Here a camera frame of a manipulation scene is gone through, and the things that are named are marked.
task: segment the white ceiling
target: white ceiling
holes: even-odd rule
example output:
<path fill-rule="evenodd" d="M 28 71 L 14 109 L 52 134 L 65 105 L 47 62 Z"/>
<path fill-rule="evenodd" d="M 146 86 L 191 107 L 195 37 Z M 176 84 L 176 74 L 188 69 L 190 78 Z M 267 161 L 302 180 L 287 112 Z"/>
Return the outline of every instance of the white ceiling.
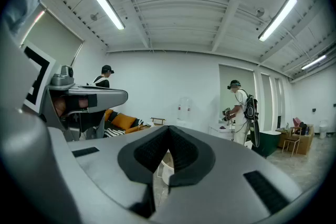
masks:
<path fill-rule="evenodd" d="M 111 52 L 153 48 L 215 53 L 282 72 L 291 67 L 287 74 L 294 75 L 307 60 L 316 58 L 313 52 L 336 40 L 334 12 L 327 0 L 298 0 L 265 42 L 258 36 L 270 17 L 257 18 L 256 9 L 263 7 L 273 17 L 285 0 L 110 0 L 126 25 L 124 30 L 117 30 L 96 0 L 63 1 L 80 18 L 78 23 L 85 23 Z M 225 16 L 227 8 L 233 10 L 231 17 L 229 13 Z M 90 15 L 96 13 L 94 22 Z M 289 31 L 288 42 L 280 42 Z M 216 35 L 220 37 L 218 48 L 212 51 Z"/>

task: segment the chair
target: chair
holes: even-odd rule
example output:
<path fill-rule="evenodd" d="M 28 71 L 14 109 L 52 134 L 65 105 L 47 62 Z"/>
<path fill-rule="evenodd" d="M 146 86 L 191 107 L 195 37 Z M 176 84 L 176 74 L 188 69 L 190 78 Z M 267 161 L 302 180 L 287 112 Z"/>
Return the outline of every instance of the chair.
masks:
<path fill-rule="evenodd" d="M 295 134 L 295 132 L 297 130 L 300 130 L 300 134 L 297 137 L 292 136 L 293 134 Z M 298 146 L 296 147 L 296 152 L 295 152 L 295 154 L 297 154 L 298 148 L 299 148 L 299 144 L 300 144 L 301 131 L 302 131 L 301 127 L 292 127 L 290 129 L 289 137 L 285 138 L 285 140 L 284 140 L 284 146 L 282 147 L 282 152 L 284 152 L 284 148 L 285 148 L 286 142 L 288 142 L 287 151 L 288 151 L 289 144 L 290 143 L 294 143 L 293 150 L 292 150 L 292 155 L 291 155 L 291 157 L 293 157 L 293 153 L 294 153 L 294 149 L 295 149 L 296 143 L 298 143 Z"/>

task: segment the yellow cushion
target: yellow cushion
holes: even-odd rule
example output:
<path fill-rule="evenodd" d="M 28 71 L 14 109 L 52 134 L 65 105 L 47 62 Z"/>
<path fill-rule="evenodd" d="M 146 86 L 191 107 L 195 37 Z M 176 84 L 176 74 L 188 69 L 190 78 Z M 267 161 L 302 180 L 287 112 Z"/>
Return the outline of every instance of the yellow cushion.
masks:
<path fill-rule="evenodd" d="M 109 119 L 109 117 L 110 117 L 110 115 L 111 115 L 112 112 L 113 112 L 112 109 L 107 109 L 105 111 L 105 121 L 107 121 Z"/>
<path fill-rule="evenodd" d="M 136 118 L 119 113 L 111 122 L 114 126 L 127 130 L 131 127 Z"/>

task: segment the floor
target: floor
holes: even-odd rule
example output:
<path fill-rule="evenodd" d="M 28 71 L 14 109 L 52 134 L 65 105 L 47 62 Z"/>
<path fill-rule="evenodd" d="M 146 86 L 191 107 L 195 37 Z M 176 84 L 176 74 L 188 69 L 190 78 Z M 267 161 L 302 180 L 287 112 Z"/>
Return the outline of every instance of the floor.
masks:
<path fill-rule="evenodd" d="M 319 139 L 313 138 L 308 155 L 293 155 L 289 152 L 275 151 L 267 160 L 289 175 L 303 191 L 323 180 L 336 154 L 336 135 Z M 160 207 L 168 196 L 168 187 L 158 175 L 162 175 L 163 165 L 153 175 L 155 206 Z"/>

